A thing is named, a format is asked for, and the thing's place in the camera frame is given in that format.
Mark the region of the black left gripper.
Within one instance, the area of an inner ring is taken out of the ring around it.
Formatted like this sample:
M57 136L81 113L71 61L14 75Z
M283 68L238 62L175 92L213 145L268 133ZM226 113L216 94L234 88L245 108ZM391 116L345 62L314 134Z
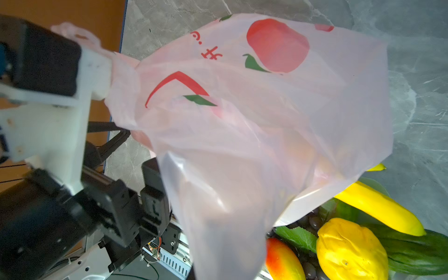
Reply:
M142 165L144 188L129 189L98 168L131 132L114 122L90 121L87 133L118 133L101 146L86 141L83 189L71 194L47 171L32 170L1 193L1 278L43 277L84 237L101 231L106 253L100 269L122 270L152 241L161 240L172 215L155 159Z

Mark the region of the pink printed plastic bag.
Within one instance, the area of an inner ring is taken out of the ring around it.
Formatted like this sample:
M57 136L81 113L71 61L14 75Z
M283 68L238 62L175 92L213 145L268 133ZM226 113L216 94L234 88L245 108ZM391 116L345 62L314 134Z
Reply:
M51 30L113 61L113 121L157 158L199 280L253 280L265 236L392 152L387 45L345 28L234 14L139 64L71 23Z

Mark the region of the red yellow mango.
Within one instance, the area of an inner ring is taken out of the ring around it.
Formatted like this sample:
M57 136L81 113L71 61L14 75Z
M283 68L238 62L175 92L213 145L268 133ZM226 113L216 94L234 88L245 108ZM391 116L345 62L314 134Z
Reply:
M273 280L305 280L303 267L296 254L282 241L266 241L266 267Z

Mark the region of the yellow lemon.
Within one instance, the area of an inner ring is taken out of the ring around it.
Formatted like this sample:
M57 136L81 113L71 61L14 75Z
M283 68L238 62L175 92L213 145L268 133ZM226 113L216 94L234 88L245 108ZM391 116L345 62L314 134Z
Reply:
M379 239L367 227L333 218L318 230L319 265L331 280L386 280L388 258Z

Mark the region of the yellow banana bunch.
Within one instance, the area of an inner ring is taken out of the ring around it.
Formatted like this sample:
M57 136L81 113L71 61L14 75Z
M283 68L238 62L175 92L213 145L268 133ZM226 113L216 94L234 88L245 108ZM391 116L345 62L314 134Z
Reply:
M355 222L357 210L360 210L400 233L411 236L427 234L412 212L371 186L360 181L346 181L344 187L334 196L339 203L333 217Z

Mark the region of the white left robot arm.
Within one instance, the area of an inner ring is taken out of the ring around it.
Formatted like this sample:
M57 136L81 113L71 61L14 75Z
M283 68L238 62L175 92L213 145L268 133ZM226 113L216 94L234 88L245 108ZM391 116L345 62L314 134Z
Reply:
M113 122L91 121L89 133L115 132L101 147L87 143L81 190L71 194L43 169L1 193L3 280L105 280L162 244L172 212L155 159L142 165L136 192L98 167L130 136Z

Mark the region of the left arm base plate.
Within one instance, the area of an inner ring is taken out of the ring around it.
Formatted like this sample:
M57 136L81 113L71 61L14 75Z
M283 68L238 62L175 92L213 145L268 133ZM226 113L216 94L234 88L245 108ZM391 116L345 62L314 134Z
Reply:
M162 248L172 255L176 254L182 230L172 223L161 224L156 229L157 234L151 242L152 247Z

